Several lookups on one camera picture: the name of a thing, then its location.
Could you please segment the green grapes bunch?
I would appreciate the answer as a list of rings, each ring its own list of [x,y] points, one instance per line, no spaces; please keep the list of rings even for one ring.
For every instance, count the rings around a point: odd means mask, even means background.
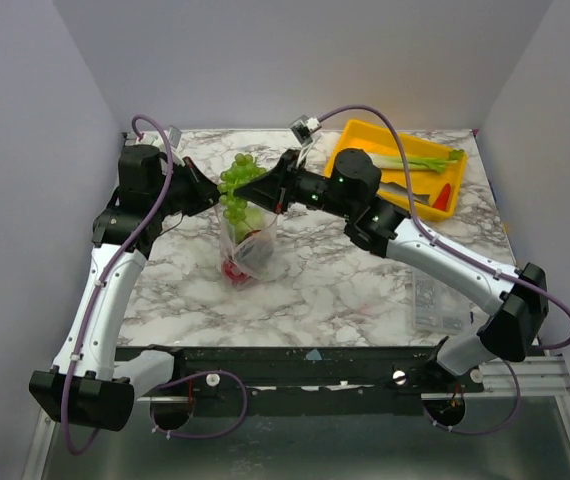
[[[237,190],[265,172],[253,155],[237,153],[231,166],[220,174],[219,203],[223,207],[223,217],[231,225],[238,225],[247,218],[248,201],[238,197]]]

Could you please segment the clear pink zip top bag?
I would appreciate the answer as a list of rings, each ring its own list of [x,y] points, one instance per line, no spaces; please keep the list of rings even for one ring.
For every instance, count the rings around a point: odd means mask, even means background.
[[[220,271],[240,290],[268,281],[275,273],[277,216],[252,203],[216,207]]]

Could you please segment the silver fish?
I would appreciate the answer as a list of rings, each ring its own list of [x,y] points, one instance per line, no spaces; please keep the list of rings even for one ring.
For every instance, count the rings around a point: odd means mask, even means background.
[[[381,183],[380,189],[383,192],[393,194],[393,195],[397,195],[397,196],[403,196],[403,197],[407,197],[408,193],[409,193],[409,190],[405,186],[402,186],[402,185],[395,183],[395,182]],[[430,205],[430,195],[429,194],[418,194],[418,193],[413,192],[412,197],[418,203],[421,203],[424,205]]]

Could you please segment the red chili pepper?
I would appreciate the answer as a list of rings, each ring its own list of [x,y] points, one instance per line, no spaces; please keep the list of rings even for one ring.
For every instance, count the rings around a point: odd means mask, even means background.
[[[446,211],[448,209],[448,202],[451,196],[452,187],[450,184],[445,184],[441,189],[439,195],[437,196],[436,200],[432,204],[432,207],[440,210]]]

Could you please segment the green cabbage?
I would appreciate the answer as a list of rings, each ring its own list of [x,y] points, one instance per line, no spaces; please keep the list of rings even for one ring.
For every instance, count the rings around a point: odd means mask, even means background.
[[[258,208],[248,208],[244,211],[245,218],[234,226],[236,243],[241,243],[254,232],[267,227],[266,215]]]

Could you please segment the dark red beet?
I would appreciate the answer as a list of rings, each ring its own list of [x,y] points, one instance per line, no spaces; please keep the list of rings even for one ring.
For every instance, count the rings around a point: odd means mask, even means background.
[[[263,230],[254,232],[238,246],[237,259],[252,269],[262,268],[273,255],[271,237]]]

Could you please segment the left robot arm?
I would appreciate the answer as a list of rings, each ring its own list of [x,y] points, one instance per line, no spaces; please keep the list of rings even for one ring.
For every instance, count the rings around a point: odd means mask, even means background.
[[[31,395],[60,424],[119,431],[144,394],[157,387],[174,395],[186,385],[187,372],[169,347],[116,361],[130,296],[165,218],[194,216],[219,198],[191,158],[175,161],[170,175],[163,172],[167,162],[150,145],[121,151],[118,185],[93,222],[89,275],[72,327],[51,367],[33,372],[29,382]]]

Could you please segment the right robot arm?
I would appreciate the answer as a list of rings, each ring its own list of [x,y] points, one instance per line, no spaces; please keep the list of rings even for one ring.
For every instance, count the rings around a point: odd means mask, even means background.
[[[549,311],[540,267],[518,269],[445,237],[429,239],[406,210],[378,195],[381,172],[360,149],[340,151],[327,177],[299,166],[298,157],[298,151],[286,151],[274,168],[237,188],[236,196],[276,214],[299,203],[340,217],[345,235],[358,248],[422,271],[487,314],[485,322],[440,342],[424,370],[432,389],[450,390],[480,363],[527,357]]]

